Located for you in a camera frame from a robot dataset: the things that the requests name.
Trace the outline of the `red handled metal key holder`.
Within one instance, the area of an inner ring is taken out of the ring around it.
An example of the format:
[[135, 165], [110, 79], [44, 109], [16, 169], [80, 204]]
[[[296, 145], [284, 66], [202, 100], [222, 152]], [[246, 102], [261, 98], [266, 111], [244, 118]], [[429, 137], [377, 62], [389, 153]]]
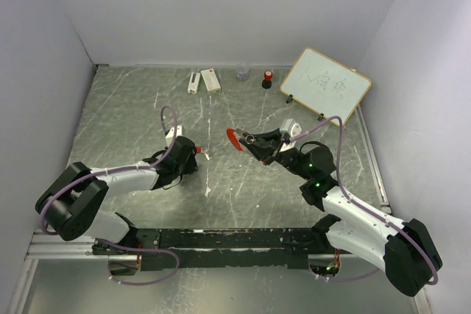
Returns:
[[252, 145], [255, 142], [255, 137], [248, 133], [243, 127], [227, 128], [227, 138], [231, 144], [238, 151], [244, 151], [248, 145]]

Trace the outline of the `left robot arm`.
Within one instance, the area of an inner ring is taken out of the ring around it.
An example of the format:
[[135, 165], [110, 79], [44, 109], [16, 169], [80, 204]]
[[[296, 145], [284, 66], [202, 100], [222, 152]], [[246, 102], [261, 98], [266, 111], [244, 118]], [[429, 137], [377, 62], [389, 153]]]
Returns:
[[138, 244], [138, 228], [121, 213], [101, 210], [103, 201], [140, 190], [169, 189], [175, 180], [198, 170], [199, 152], [192, 140], [178, 136], [170, 149], [134, 165], [107, 170], [72, 163], [35, 205], [40, 228], [65, 241], [83, 235], [106, 240], [119, 254], [129, 254]]

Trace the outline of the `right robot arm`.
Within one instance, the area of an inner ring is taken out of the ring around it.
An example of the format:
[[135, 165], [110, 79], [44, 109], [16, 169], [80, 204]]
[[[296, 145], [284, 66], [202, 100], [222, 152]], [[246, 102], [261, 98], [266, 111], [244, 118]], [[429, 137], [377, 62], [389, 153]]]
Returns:
[[404, 221], [351, 194], [338, 177], [330, 149], [311, 141], [310, 151], [296, 147], [299, 126], [250, 134], [237, 128], [228, 132], [231, 143], [264, 165], [278, 163], [304, 179], [302, 197], [326, 212], [327, 228], [312, 236], [313, 247], [326, 254], [333, 248], [347, 251], [373, 264], [402, 294], [416, 296], [434, 285], [443, 262], [427, 227], [413, 218]]

